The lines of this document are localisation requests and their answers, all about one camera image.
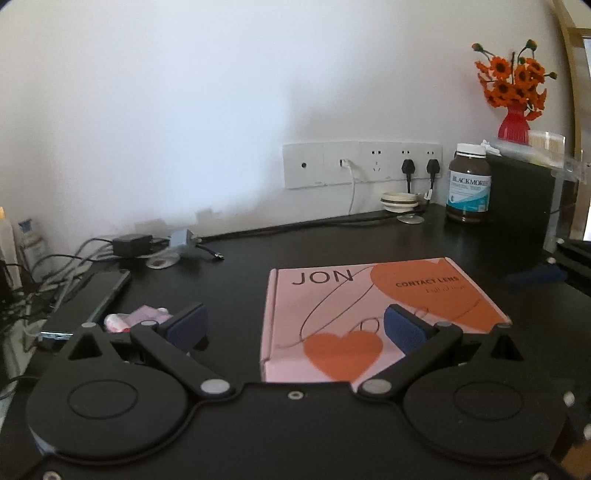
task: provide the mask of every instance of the wall socket panel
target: wall socket panel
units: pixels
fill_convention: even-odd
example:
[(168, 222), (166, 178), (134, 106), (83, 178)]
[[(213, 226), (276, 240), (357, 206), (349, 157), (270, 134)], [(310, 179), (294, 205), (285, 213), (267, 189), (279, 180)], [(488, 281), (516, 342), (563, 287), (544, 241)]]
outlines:
[(402, 162), (415, 164), (413, 179), (428, 179), (427, 162), (439, 161), (443, 172), (440, 144), (419, 142), (326, 142), (283, 146), (286, 189), (351, 183), (349, 170), (340, 165), (350, 161), (358, 183), (406, 180)]

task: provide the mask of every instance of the pink box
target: pink box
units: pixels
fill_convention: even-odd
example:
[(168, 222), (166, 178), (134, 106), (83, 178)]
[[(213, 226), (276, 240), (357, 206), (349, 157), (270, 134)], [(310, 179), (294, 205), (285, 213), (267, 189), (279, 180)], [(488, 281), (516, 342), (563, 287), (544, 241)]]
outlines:
[(400, 304), (467, 333), (509, 322), (449, 258), (271, 270), (261, 343), (268, 382), (349, 381), (354, 388), (404, 354), (384, 330)]

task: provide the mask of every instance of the white bottle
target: white bottle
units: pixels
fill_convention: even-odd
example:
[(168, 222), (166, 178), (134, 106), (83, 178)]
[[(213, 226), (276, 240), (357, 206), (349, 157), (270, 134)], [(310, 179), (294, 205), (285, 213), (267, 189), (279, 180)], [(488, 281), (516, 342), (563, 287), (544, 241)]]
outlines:
[[(4, 209), (0, 207), (0, 258), (6, 263), (18, 263), (17, 248), (14, 244), (12, 224), (4, 216)], [(10, 273), (12, 288), (22, 287), (21, 273), (18, 267), (7, 267)]]
[[(18, 222), (18, 226), (22, 233), (21, 253), (27, 268), (31, 271), (33, 265), (36, 265), (39, 260), (47, 256), (47, 244), (43, 237), (33, 230), (33, 221), (30, 218)], [(51, 273), (52, 265), (50, 260), (45, 260), (33, 272), (33, 279), (36, 282), (40, 282), (43, 277)]]

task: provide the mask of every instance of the brown supplement bottle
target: brown supplement bottle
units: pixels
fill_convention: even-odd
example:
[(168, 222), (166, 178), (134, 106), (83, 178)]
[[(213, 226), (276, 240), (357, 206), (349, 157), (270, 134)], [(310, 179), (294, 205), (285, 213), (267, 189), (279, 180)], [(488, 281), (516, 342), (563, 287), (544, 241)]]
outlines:
[(486, 161), (486, 148), (458, 144), (449, 170), (447, 218), (460, 223), (485, 221), (491, 193), (491, 167)]

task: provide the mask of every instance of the pill bottle label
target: pill bottle label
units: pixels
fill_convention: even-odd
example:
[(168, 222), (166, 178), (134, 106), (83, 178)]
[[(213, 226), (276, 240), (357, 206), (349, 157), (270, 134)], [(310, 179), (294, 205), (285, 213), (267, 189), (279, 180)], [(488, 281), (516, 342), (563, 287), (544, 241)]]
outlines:
[(464, 212), (486, 212), (491, 193), (491, 177), (450, 172), (447, 204)]

